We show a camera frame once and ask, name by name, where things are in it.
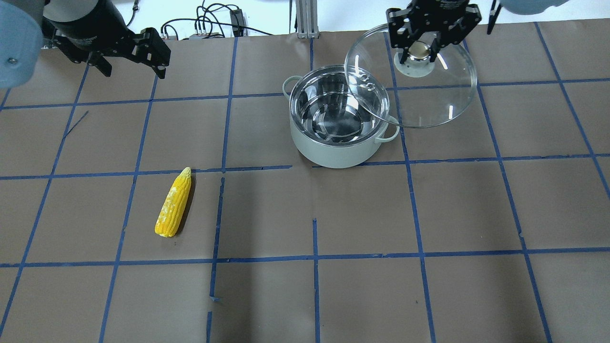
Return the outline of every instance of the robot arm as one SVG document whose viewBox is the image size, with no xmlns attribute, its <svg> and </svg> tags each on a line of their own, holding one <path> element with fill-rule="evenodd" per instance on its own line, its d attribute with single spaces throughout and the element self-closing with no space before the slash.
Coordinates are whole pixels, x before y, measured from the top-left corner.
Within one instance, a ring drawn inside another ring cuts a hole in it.
<svg viewBox="0 0 610 343">
<path fill-rule="evenodd" d="M 392 47 L 403 49 L 401 64 L 425 32 L 437 33 L 429 47 L 430 62 L 434 62 L 441 48 L 460 44 L 481 21 L 479 7 L 469 0 L 413 0 L 404 10 L 388 9 L 386 16 Z"/>
<path fill-rule="evenodd" d="M 105 56 L 143 63 L 161 79 L 170 63 L 159 33 L 129 30 L 110 0 L 0 0 L 0 18 L 0 87 L 30 79 L 43 34 L 73 63 L 86 62 L 105 76 L 112 72 Z"/>
<path fill-rule="evenodd" d="M 488 34 L 502 7 L 520 15 L 533 15 L 544 12 L 551 6 L 559 6 L 568 0 L 500 0 L 495 8 L 492 5 Z M 481 21 L 479 7 L 469 4 L 469 0 L 413 0 L 406 9 L 386 11 L 390 43 L 393 48 L 402 49 L 400 64 L 409 56 L 421 57 L 421 45 L 415 45 L 425 32 L 436 32 L 436 38 L 425 54 L 434 62 L 438 52 L 449 44 L 461 41 Z"/>
</svg>

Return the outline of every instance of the cooking pot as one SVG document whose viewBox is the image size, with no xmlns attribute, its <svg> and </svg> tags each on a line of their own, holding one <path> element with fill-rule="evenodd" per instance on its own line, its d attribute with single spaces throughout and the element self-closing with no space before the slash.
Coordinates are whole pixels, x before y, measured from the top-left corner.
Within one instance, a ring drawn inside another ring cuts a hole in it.
<svg viewBox="0 0 610 343">
<path fill-rule="evenodd" d="M 400 128 L 393 125 L 394 134 L 384 138 L 387 121 L 398 124 L 389 115 L 385 87 L 366 70 L 360 69 L 357 75 L 364 92 L 350 91 L 344 65 L 323 67 L 284 81 L 282 91 L 290 103 L 292 140 L 310 161 L 328 168 L 353 167 L 369 159 L 382 143 L 398 136 Z M 289 95 L 286 87 L 295 80 Z"/>
</svg>

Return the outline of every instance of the white wall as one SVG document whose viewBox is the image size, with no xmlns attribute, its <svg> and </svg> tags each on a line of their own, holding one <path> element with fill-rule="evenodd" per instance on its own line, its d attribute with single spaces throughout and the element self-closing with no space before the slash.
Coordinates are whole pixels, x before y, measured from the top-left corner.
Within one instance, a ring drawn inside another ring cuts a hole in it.
<svg viewBox="0 0 610 343">
<path fill-rule="evenodd" d="M 133 0 L 113 0 L 125 21 L 131 17 Z M 206 4 L 220 2 L 236 4 L 246 15 L 248 26 L 272 34 L 287 34 L 289 27 L 289 0 L 206 0 Z M 483 14 L 483 24 L 487 23 L 492 0 L 471 0 L 478 4 Z M 386 9 L 390 7 L 405 8 L 408 0 L 318 0 L 318 26 L 321 31 L 359 31 L 368 30 L 386 20 Z M 195 18 L 195 8 L 201 0 L 141 0 L 140 11 L 130 26 L 134 32 L 145 27 L 157 30 L 164 22 L 174 18 Z M 228 11 L 216 12 L 221 22 L 230 23 Z M 527 21 L 554 21 L 568 19 L 610 18 L 610 1 L 608 0 L 570 0 L 560 7 L 551 7 L 540 15 L 519 16 L 506 10 L 502 11 L 498 23 L 521 23 Z M 195 33 L 192 21 L 175 23 L 179 38 Z M 231 32 L 226 27 L 227 36 Z"/>
</svg>

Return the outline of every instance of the pot handle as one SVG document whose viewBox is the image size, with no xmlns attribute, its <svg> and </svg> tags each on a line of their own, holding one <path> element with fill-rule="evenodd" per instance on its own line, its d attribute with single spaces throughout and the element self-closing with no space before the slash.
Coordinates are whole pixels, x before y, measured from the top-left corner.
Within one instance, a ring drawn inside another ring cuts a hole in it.
<svg viewBox="0 0 610 343">
<path fill-rule="evenodd" d="M 286 86 L 288 85 L 288 83 L 295 81 L 295 80 L 300 80 L 302 78 L 303 78 L 302 76 L 294 75 L 294 76 L 287 78 L 286 81 L 284 81 L 284 84 L 282 84 L 282 93 L 284 94 L 286 99 L 288 99 L 289 101 L 290 101 L 290 95 L 288 95 L 288 93 L 286 92 Z"/>
<path fill-rule="evenodd" d="M 394 132 L 394 134 L 388 138 L 381 138 L 381 137 L 375 138 L 375 143 L 382 144 L 382 143 L 391 142 L 394 140 L 394 138 L 398 137 L 398 134 L 400 133 L 400 126 L 398 126 L 398 120 L 396 120 L 396 118 L 394 118 L 392 116 L 389 116 L 388 121 L 391 121 L 393 124 L 395 124 L 393 126 L 396 128 L 396 132 Z"/>
</svg>

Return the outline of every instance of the toy corn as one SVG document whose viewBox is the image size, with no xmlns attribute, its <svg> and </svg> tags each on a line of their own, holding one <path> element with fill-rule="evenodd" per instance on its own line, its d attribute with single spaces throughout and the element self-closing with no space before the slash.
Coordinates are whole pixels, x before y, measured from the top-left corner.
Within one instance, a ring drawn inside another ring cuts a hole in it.
<svg viewBox="0 0 610 343">
<path fill-rule="evenodd" d="M 162 237 L 173 237 L 178 231 L 184 209 L 187 205 L 188 193 L 191 186 L 191 169 L 184 168 L 171 185 L 170 192 L 165 198 L 161 213 L 154 226 L 154 232 Z"/>
</svg>

